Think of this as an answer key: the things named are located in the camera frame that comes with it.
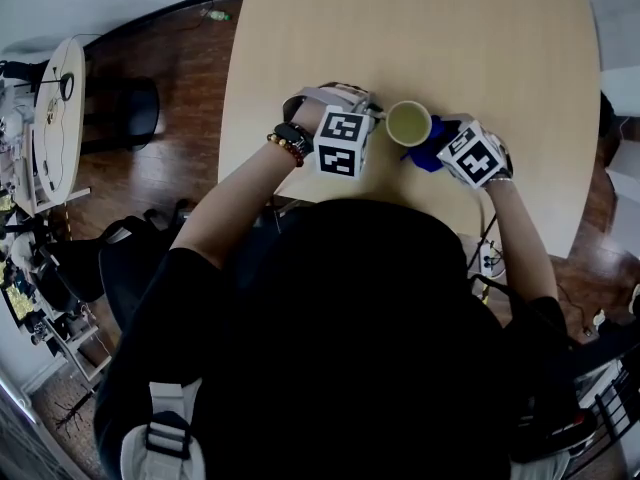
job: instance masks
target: floor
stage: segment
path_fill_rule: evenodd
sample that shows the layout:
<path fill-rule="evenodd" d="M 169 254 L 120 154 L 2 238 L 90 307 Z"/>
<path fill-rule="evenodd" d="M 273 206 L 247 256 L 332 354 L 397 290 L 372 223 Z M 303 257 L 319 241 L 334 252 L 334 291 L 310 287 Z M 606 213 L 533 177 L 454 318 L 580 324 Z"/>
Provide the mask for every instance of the floor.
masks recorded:
<path fill-rule="evenodd" d="M 97 237 L 111 222 L 131 214 L 140 216 L 148 208 L 169 214 L 178 199 L 197 202 L 215 185 L 225 84 L 241 4 L 242 0 L 216 4 L 233 16 L 230 22 L 207 20 L 193 29 L 200 20 L 201 7 L 191 8 L 88 51 L 95 75 L 148 76 L 155 80 L 166 131 L 135 153 L 81 158 L 77 186 L 90 186 L 92 194 L 68 204 L 74 239 Z M 627 122 L 624 132 L 627 138 L 640 140 L 640 122 Z M 569 258 L 552 258 L 564 290 L 561 305 L 570 332 L 582 341 L 589 339 L 583 327 L 599 308 L 606 308 L 618 321 L 629 318 L 626 305 L 640 280 L 640 262 L 607 237 L 615 197 L 604 166 L 618 141 L 617 130 L 600 139 L 574 247 Z M 106 301 L 98 301 L 93 310 L 110 345 L 117 343 L 120 330 Z M 507 314 L 499 316 L 508 319 Z M 55 396 L 51 387 L 43 389 L 46 391 L 41 396 Z M 77 453 L 82 454 L 88 441 L 78 442 L 81 446 Z M 87 472 L 99 476 L 89 468 Z"/>

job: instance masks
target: table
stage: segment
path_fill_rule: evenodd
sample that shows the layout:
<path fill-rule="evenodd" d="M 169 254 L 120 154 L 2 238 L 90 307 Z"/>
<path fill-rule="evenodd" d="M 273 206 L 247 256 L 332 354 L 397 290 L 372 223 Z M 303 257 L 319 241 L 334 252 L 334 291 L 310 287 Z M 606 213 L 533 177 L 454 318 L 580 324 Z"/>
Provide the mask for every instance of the table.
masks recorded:
<path fill-rule="evenodd" d="M 219 179 L 262 146 L 286 97 L 328 81 L 357 84 L 386 109 L 415 99 L 436 114 L 468 112 L 500 135 L 548 252 L 566 257 L 595 158 L 599 74 L 589 0 L 244 0 Z M 492 212 L 486 194 L 400 162 L 404 150 L 383 128 L 359 182 L 321 177 L 309 159 L 278 194 L 392 201 L 477 236 L 478 202 Z"/>
<path fill-rule="evenodd" d="M 54 52 L 43 82 L 69 77 L 72 78 L 66 82 L 66 89 L 58 83 L 40 85 L 35 111 L 33 147 L 38 174 L 44 192 L 54 204 L 62 204 L 72 196 L 82 142 L 85 60 L 82 46 L 73 37 L 64 40 Z"/>

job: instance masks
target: black shirt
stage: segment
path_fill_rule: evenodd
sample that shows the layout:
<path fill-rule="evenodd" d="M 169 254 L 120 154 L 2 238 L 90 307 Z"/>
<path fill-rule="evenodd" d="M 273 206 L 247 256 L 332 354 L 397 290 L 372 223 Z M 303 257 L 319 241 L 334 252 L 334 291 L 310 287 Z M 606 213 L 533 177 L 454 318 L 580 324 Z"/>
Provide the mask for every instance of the black shirt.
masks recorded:
<path fill-rule="evenodd" d="M 149 382 L 202 377 L 192 431 L 209 478 L 508 478 L 513 357 L 465 263 L 435 218 L 349 200 L 306 210 L 241 294 L 170 251 L 98 397 L 109 476 L 124 435 L 150 420 Z"/>

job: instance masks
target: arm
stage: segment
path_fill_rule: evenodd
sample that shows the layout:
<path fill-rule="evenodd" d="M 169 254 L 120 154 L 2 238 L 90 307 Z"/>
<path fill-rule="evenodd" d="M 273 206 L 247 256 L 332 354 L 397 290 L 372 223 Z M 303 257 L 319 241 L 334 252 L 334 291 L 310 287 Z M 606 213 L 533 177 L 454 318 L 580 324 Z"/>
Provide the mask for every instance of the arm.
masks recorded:
<path fill-rule="evenodd" d="M 498 216 L 509 286 L 527 302 L 540 297 L 557 299 L 551 260 L 515 183 L 489 182 L 486 190 Z"/>
<path fill-rule="evenodd" d="M 266 143 L 205 196 L 171 248 L 191 249 L 221 269 L 295 166 L 293 155 L 277 144 Z"/>

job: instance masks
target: light wood tabletop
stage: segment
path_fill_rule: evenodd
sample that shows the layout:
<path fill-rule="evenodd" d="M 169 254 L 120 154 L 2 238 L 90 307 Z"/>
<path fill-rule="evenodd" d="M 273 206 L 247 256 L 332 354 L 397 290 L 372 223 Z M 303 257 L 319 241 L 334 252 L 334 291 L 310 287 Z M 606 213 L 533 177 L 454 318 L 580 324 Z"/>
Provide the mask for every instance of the light wood tabletop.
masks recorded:
<path fill-rule="evenodd" d="M 73 75 L 73 81 L 66 82 L 64 97 L 60 84 L 40 86 L 35 112 L 33 147 L 38 175 L 54 204 L 64 203 L 71 195 L 82 142 L 85 61 L 84 50 L 74 38 L 58 46 L 42 80 L 60 80 L 68 75 Z"/>
<path fill-rule="evenodd" d="M 329 81 L 373 91 L 389 109 L 413 99 L 469 113 L 508 145 L 515 180 L 550 254 L 566 257 L 589 190 L 600 67 L 589 0 L 244 0 L 225 97 L 219 179 L 259 149 L 282 102 Z M 367 197 L 430 213 L 478 236 L 479 201 L 429 174 L 379 126 L 358 182 L 315 173 L 312 157 L 278 194 Z"/>

